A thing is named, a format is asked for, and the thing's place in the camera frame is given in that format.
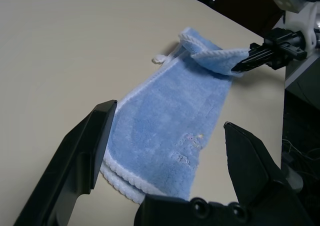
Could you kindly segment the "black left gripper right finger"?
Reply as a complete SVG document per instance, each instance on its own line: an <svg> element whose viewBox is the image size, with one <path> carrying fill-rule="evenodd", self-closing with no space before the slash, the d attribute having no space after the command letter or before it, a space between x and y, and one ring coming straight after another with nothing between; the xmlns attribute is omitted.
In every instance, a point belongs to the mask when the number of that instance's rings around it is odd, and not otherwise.
<svg viewBox="0 0 320 226"><path fill-rule="evenodd" d="M251 132L224 124L227 167L238 203L250 226L312 226L296 193L263 142Z"/></svg>

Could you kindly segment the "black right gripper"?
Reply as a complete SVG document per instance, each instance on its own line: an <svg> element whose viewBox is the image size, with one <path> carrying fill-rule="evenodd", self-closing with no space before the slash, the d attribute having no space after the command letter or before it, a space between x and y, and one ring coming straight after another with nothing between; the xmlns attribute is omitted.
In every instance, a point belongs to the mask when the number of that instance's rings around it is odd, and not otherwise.
<svg viewBox="0 0 320 226"><path fill-rule="evenodd" d="M277 27L265 36L262 45L251 43L248 57L237 63L231 71L248 72L264 64L278 70L293 60L305 60L307 55L306 40L301 31L293 32Z"/></svg>

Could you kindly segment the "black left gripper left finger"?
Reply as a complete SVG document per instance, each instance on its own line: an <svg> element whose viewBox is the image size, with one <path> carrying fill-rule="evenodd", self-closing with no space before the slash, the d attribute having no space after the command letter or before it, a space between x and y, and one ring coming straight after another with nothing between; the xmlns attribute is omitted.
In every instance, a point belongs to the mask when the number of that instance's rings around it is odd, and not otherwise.
<svg viewBox="0 0 320 226"><path fill-rule="evenodd" d="M77 199L95 188L116 100L100 103L66 134L17 220L16 226L66 226Z"/></svg>

